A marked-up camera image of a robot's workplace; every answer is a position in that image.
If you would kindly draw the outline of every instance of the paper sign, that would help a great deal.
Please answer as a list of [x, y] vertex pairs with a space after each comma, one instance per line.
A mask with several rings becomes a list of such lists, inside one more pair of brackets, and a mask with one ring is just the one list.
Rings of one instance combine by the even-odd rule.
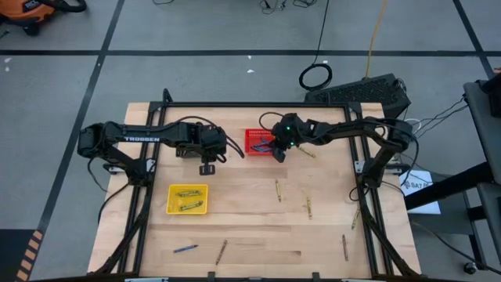
[[[409, 172], [400, 175], [400, 182], [404, 181], [407, 173]], [[402, 192], [407, 196], [423, 188], [426, 188], [431, 184], [433, 183], [431, 181], [430, 172], [412, 170], [410, 172], [409, 178], [402, 185]], [[413, 208], [412, 210], [407, 212], [413, 214], [440, 215], [440, 206], [438, 206], [438, 202], [435, 201], [418, 208]]]

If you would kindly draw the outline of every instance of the black robotic arm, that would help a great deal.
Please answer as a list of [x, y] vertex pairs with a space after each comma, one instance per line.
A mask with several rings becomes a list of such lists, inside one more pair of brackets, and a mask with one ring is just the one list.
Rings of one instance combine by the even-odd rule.
[[[387, 138], [376, 131], [384, 128]], [[368, 187], [379, 187], [384, 174], [384, 168], [396, 153], [407, 150], [413, 141], [413, 127], [405, 121], [385, 118], [367, 117], [362, 120], [340, 122], [332, 125], [313, 120], [302, 121], [296, 114], [285, 114], [282, 120], [273, 126], [272, 142], [273, 157], [278, 162], [285, 160], [285, 151], [302, 143], [322, 146], [332, 140], [366, 136], [373, 139], [381, 149], [374, 158], [364, 164], [360, 174], [362, 183]]]
[[[132, 185], [145, 186], [151, 181], [151, 168], [148, 168], [147, 162], [124, 154], [114, 146], [116, 143], [163, 143], [178, 150], [192, 152], [201, 157], [203, 165], [200, 166], [200, 174], [213, 175], [215, 167], [210, 163], [226, 162], [228, 140], [225, 131], [214, 124], [203, 125], [200, 122], [179, 120], [165, 126], [145, 126], [119, 125], [108, 121], [82, 129], [77, 152], [90, 159], [102, 158], [109, 165], [124, 170]], [[241, 149], [236, 150], [243, 157]]]

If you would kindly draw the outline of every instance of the blue pen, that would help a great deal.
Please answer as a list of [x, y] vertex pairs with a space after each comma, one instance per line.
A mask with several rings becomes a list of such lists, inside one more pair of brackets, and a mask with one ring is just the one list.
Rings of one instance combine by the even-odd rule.
[[198, 245], [193, 245], [193, 246], [188, 246], [188, 247], [184, 247], [184, 248], [179, 248], [177, 250], [174, 250], [174, 253], [177, 253], [177, 252], [180, 252], [180, 251], [190, 250], [190, 249], [193, 249], [193, 248], [196, 248], [196, 247], [198, 247]]

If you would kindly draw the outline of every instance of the red basket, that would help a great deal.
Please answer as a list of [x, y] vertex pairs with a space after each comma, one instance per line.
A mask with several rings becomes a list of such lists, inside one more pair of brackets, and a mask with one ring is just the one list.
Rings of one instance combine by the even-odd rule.
[[273, 137], [272, 133], [268, 130], [264, 129], [245, 129], [245, 153], [249, 156], [271, 156], [272, 152], [258, 152], [252, 149], [252, 146], [263, 143], [262, 138], [265, 140], [272, 141], [275, 137]]

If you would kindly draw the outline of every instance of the metal bracket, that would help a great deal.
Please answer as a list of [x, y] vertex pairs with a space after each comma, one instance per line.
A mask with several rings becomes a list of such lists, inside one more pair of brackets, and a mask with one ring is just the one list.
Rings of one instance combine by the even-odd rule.
[[[363, 172], [363, 166], [366, 164], [366, 161], [354, 161], [353, 164], [355, 165], [355, 172], [356, 173], [362, 173]], [[400, 165], [396, 161], [390, 161], [386, 168], [384, 169], [384, 173], [389, 173], [392, 175], [401, 175], [402, 174], [402, 169], [397, 168], [397, 166]]]

